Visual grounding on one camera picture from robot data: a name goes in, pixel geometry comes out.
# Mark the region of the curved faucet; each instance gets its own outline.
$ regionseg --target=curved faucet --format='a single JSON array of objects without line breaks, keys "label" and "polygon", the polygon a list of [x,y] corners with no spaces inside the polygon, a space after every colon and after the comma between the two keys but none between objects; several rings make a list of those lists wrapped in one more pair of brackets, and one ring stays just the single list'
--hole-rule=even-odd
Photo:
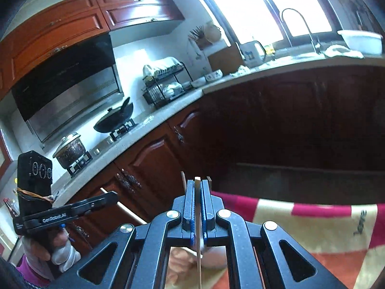
[{"label": "curved faucet", "polygon": [[317,54],[320,54],[320,53],[321,53],[321,45],[320,45],[319,42],[317,42],[317,44],[315,44],[314,38],[313,38],[313,34],[312,34],[311,31],[310,31],[310,28],[309,28],[309,26],[308,26],[308,23],[306,22],[305,17],[303,17],[303,15],[302,15],[300,12],[298,12],[296,9],[292,9],[292,8],[290,8],[290,7],[284,9],[284,10],[281,12],[281,22],[284,22],[284,21],[285,21],[284,18],[283,18],[283,12],[286,11],[286,10],[288,10],[288,9],[290,9],[290,10],[292,10],[292,11],[294,11],[294,12],[297,12],[297,13],[301,16],[301,18],[302,18],[303,22],[305,23],[306,28],[307,28],[307,30],[308,30],[308,32],[309,32],[310,42],[311,42],[311,45],[313,46],[314,52],[317,53]]}]

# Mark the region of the round metal pivot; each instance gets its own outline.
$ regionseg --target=round metal pivot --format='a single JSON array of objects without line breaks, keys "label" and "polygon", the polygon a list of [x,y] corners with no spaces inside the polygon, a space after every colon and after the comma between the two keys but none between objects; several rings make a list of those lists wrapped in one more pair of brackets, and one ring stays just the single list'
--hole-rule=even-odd
[{"label": "round metal pivot", "polygon": [[121,225],[121,232],[122,233],[130,233],[133,231],[133,229],[134,228],[130,224]]},{"label": "round metal pivot", "polygon": [[225,208],[224,209],[221,209],[218,211],[218,215],[222,218],[229,218],[230,215],[231,215],[231,212],[229,210],[226,210]]},{"label": "round metal pivot", "polygon": [[271,220],[265,222],[265,223],[264,223],[264,226],[265,226],[265,228],[266,228],[267,230],[271,230],[271,231],[276,230],[277,227],[278,227],[277,223],[276,223],[276,222],[273,222],[273,221],[271,221]]},{"label": "round metal pivot", "polygon": [[166,213],[168,218],[177,218],[179,216],[179,212],[175,210],[168,211]]}]

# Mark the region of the hand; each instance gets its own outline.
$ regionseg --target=hand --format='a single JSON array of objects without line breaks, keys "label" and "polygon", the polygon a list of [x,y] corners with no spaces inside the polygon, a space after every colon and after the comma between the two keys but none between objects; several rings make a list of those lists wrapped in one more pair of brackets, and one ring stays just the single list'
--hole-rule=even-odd
[{"label": "hand", "polygon": [[46,248],[31,238],[24,236],[22,243],[28,265],[43,278],[53,280],[46,261],[51,260],[59,265],[61,272],[65,272],[80,260],[80,253],[71,245],[68,240],[69,234],[65,229],[53,229],[49,231],[49,236],[54,248],[52,256]]}]

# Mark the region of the dark floor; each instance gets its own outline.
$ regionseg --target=dark floor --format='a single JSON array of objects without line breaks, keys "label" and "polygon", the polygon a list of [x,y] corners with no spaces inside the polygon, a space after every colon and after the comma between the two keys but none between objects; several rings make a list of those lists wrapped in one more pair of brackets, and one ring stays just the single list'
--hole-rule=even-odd
[{"label": "dark floor", "polygon": [[306,204],[385,203],[385,172],[237,164],[213,175],[212,186],[224,193]]}]

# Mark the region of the wooden cutting board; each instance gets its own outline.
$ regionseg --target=wooden cutting board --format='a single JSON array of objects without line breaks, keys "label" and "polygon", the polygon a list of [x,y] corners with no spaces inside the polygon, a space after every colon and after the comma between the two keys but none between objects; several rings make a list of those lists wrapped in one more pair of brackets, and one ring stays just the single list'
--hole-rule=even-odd
[{"label": "wooden cutting board", "polygon": [[235,73],[240,65],[244,65],[241,52],[237,44],[208,56],[212,71],[220,69],[223,76]]}]

